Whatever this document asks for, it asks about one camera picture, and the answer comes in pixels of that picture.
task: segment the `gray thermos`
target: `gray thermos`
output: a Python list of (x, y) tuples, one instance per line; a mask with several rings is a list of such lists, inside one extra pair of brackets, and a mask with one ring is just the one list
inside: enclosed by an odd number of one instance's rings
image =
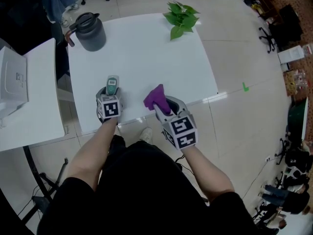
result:
[(77, 39), (82, 46), (88, 51), (97, 51), (106, 43), (106, 34), (100, 19), (99, 14), (91, 12), (80, 15), (74, 24), (69, 27), (69, 31), (65, 35), (66, 41), (70, 46), (75, 44), (70, 38), (71, 34), (76, 33)]

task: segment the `white table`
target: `white table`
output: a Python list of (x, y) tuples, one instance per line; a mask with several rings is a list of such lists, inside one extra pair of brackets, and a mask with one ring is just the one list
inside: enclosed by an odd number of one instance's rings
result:
[(120, 122), (150, 114), (144, 98), (158, 84), (165, 94), (191, 103), (218, 93), (206, 52), (195, 28), (170, 41), (170, 25), (162, 14), (115, 19), (103, 23), (104, 47), (86, 51), (76, 36), (69, 47), (75, 105), (83, 132), (99, 128), (96, 93), (108, 75), (118, 75), (124, 103)]
[(57, 97), (55, 40), (41, 44), (27, 58), (28, 102), (0, 128), (0, 151), (44, 142), (65, 135)]

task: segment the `purple cloth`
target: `purple cloth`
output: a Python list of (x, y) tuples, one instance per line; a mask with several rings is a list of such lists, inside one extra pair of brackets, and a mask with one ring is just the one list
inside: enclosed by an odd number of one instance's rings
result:
[(145, 100), (143, 100), (143, 103), (150, 111), (154, 110), (153, 104), (157, 104), (165, 114), (171, 113), (171, 108), (166, 102), (162, 84), (159, 84), (155, 89), (150, 91)]

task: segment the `green plant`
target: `green plant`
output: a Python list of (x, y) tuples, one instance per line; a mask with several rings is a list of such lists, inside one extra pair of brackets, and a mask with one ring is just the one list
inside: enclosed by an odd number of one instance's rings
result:
[(167, 3), (170, 12), (163, 15), (167, 21), (174, 25), (171, 30), (171, 40), (181, 37), (184, 32), (193, 32), (192, 27), (195, 26), (199, 18), (195, 14), (199, 14), (193, 7), (183, 5), (180, 2)]

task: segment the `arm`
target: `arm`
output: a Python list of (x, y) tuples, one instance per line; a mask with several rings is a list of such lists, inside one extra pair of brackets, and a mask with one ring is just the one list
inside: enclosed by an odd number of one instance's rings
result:
[(71, 161), (67, 177), (83, 180), (95, 191), (99, 175), (107, 159), (114, 136), (117, 118), (113, 117), (101, 125), (94, 136), (84, 144)]
[(182, 152), (210, 203), (223, 193), (235, 191), (227, 175), (213, 165), (195, 146), (185, 148)]

